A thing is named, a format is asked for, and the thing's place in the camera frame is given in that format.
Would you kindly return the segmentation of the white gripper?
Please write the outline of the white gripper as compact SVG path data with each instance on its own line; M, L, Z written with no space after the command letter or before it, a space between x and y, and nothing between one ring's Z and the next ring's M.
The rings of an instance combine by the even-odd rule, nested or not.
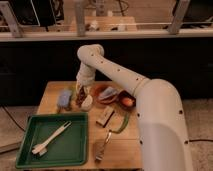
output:
M77 83L82 86L91 85L95 81L95 72L93 67L81 63L76 76Z

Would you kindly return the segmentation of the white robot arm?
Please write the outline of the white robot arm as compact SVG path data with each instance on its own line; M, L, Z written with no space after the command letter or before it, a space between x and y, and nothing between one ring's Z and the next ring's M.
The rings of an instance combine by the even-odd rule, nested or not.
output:
M91 85L99 71L136 98L144 171L193 171L182 101L170 82L149 79L106 59L99 44L80 47L77 56L78 84Z

